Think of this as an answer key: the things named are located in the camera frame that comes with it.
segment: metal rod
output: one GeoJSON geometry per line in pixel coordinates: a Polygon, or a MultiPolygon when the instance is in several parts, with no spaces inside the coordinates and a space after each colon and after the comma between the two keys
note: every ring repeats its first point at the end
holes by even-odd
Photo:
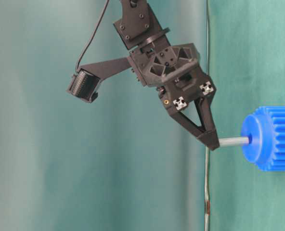
{"type": "Polygon", "coordinates": [[[220,139],[220,147],[234,147],[234,146],[244,146],[244,145],[249,145],[248,137],[220,139]]]}
{"type": "Polygon", "coordinates": [[[210,195],[209,195],[209,159],[210,149],[206,147],[205,160],[205,231],[209,231],[210,223],[210,195]]]}

